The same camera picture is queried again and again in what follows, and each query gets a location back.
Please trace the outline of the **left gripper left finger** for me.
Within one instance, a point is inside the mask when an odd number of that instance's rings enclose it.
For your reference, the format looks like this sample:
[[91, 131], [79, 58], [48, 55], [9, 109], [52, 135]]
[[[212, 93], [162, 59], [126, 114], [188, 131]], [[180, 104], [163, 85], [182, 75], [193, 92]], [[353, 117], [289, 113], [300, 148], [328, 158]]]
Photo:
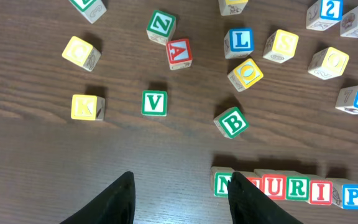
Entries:
[[134, 216], [134, 174], [127, 171], [61, 224], [133, 224]]

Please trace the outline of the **blue P block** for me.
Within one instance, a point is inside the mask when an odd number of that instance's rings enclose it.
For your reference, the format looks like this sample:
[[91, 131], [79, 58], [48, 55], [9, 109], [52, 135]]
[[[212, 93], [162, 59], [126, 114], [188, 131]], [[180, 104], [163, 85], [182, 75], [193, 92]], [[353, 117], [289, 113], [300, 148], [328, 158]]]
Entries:
[[328, 180], [333, 184], [332, 204], [345, 210], [358, 210], [358, 183], [339, 178]]

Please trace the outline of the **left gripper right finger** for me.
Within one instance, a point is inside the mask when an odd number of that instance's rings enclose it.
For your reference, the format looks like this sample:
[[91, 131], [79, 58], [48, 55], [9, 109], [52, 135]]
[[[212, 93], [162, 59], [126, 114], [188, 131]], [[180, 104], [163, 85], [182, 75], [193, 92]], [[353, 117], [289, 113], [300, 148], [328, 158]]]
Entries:
[[233, 224], [302, 224], [240, 172], [232, 173], [227, 190]]

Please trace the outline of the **green R block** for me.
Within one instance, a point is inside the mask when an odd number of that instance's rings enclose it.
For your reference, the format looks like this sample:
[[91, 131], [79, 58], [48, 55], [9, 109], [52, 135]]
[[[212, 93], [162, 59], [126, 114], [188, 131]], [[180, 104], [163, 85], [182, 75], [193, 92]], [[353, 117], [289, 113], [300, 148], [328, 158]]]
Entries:
[[285, 199], [307, 201], [310, 195], [310, 178], [292, 170], [285, 170], [283, 174], [287, 177]]

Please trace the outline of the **red I block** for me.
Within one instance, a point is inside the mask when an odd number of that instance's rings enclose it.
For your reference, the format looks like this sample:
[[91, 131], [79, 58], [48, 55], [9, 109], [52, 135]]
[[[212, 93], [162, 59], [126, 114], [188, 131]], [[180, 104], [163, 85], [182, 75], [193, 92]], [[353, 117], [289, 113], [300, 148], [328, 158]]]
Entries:
[[332, 205], [333, 182], [318, 175], [307, 175], [310, 179], [309, 199], [311, 205]]

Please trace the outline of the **yellow S block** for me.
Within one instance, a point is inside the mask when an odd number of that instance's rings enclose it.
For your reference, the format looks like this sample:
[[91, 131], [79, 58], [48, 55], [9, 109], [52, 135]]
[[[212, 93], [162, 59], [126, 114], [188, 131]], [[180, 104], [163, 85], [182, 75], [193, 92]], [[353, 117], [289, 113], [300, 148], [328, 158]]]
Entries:
[[295, 56], [299, 36], [282, 29], [276, 30], [268, 39], [263, 58], [283, 63]]

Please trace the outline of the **red E block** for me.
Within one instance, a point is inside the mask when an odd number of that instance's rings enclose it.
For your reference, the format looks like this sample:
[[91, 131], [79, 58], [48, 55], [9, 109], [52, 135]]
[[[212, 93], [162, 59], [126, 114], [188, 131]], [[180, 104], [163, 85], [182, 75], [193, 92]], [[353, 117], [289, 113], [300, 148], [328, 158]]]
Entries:
[[240, 173], [250, 182], [252, 182], [259, 190], [263, 191], [263, 178], [253, 172], [240, 171]]

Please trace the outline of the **green N block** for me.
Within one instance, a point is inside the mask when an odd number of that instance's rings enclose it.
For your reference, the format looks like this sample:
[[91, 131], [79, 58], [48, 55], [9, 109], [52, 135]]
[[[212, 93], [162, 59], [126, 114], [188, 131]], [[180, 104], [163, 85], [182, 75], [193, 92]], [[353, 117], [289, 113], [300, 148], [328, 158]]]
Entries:
[[231, 180], [234, 169], [230, 167], [211, 167], [211, 188], [215, 197], [227, 198], [227, 185]]

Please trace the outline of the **red U block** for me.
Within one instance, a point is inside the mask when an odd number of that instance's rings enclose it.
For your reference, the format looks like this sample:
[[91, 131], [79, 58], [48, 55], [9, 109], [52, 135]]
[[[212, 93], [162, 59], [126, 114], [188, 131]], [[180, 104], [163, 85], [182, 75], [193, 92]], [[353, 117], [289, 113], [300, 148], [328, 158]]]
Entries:
[[254, 169], [262, 178], [262, 192], [272, 200], [285, 200], [287, 176], [272, 169]]

